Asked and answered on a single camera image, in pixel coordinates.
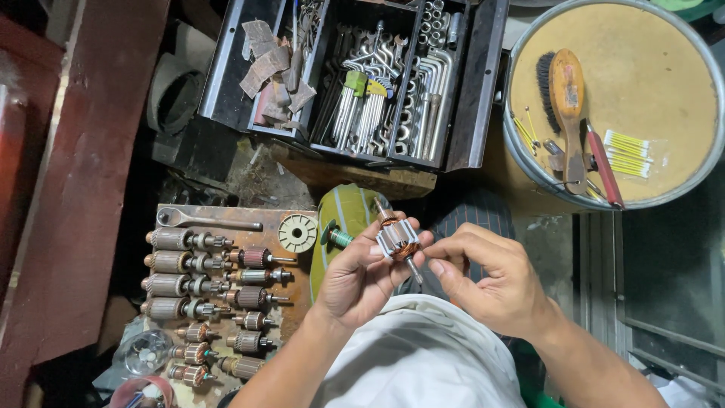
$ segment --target white shirt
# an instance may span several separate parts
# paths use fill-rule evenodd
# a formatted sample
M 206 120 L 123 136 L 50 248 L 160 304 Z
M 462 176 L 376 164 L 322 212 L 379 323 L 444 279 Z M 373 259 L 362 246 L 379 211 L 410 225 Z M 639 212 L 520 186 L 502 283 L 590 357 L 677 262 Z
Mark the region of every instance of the white shirt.
M 429 295 L 394 296 L 355 330 L 311 406 L 526 407 L 503 342 Z

